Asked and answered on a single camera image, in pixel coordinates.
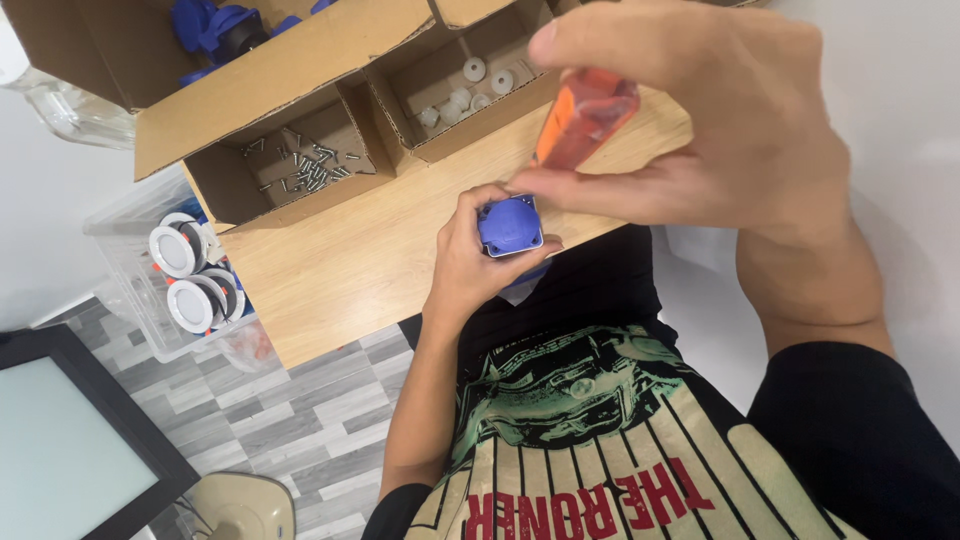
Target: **orange screwdriver handle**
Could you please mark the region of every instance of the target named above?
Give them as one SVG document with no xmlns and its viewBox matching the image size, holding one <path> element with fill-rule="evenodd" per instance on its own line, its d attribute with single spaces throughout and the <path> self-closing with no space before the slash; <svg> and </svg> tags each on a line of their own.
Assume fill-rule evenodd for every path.
<svg viewBox="0 0 960 540">
<path fill-rule="evenodd" d="M 639 109 L 636 83 L 597 68 L 564 78 L 543 124 L 532 167 L 574 170 Z"/>
</svg>

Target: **hand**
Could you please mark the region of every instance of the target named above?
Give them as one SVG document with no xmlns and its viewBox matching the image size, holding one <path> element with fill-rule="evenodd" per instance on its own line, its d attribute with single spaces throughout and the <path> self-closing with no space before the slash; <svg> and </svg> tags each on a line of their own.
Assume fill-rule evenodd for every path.
<svg viewBox="0 0 960 540">
<path fill-rule="evenodd" d="M 478 185 L 460 194 L 456 212 L 437 234 L 437 265 L 423 306 L 424 319 L 451 324 L 459 331 L 484 302 L 564 248 L 560 240 L 545 238 L 538 249 L 515 256 L 485 255 L 477 231 L 477 211 L 490 201 L 508 198 L 510 194 L 496 184 Z"/>
<path fill-rule="evenodd" d="M 848 229 L 850 158 L 828 123 L 815 27 L 683 0 L 593 2 L 541 29 L 529 50 L 542 66 L 601 67 L 668 92 L 694 137 L 632 173 L 529 170 L 509 190 L 575 212 L 778 243 Z"/>
</svg>

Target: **wooden table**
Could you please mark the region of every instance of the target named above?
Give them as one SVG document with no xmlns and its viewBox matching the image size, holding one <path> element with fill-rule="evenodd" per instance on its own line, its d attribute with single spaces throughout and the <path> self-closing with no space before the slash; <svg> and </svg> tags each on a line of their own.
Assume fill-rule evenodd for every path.
<svg viewBox="0 0 960 540">
<path fill-rule="evenodd" d="M 642 93 L 641 113 L 584 172 L 624 172 L 689 141 L 686 113 Z M 437 230 L 457 195 L 506 180 L 526 164 L 549 106 L 530 112 L 438 163 L 410 158 L 378 118 L 397 177 L 283 229 L 221 236 L 276 352 L 288 369 L 420 312 L 430 290 Z M 545 233 L 567 248 L 620 225 L 538 203 Z"/>
</svg>

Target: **beige chair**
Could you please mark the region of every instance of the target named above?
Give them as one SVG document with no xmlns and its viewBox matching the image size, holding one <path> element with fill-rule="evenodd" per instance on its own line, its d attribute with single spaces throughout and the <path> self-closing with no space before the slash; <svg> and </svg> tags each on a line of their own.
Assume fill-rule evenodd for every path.
<svg viewBox="0 0 960 540">
<path fill-rule="evenodd" d="M 212 473 L 197 483 L 193 500 L 201 516 L 194 529 L 209 530 L 206 540 L 294 540 L 294 501 L 278 481 Z"/>
</svg>

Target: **black wire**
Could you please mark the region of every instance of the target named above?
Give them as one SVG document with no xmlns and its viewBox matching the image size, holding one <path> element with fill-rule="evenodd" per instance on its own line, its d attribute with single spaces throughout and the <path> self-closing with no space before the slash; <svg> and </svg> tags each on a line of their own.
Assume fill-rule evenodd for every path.
<svg viewBox="0 0 960 540">
<path fill-rule="evenodd" d="M 181 503 L 180 500 L 174 501 L 174 504 L 176 504 L 181 508 L 186 509 L 193 515 L 197 516 L 197 518 L 201 521 L 201 523 L 203 523 L 204 526 L 210 531 L 210 532 L 203 532 L 202 530 L 197 530 L 197 532 L 199 532 L 200 534 L 204 534 L 206 536 L 213 534 L 213 527 L 211 527 L 210 524 L 206 522 L 206 520 L 204 519 L 204 516 L 200 515 L 200 513 L 197 512 L 197 509 L 193 507 L 193 504 L 191 504 L 190 501 L 188 501 L 186 498 L 181 497 L 181 499 L 183 499 L 183 502 L 186 503 L 186 505 Z"/>
</svg>

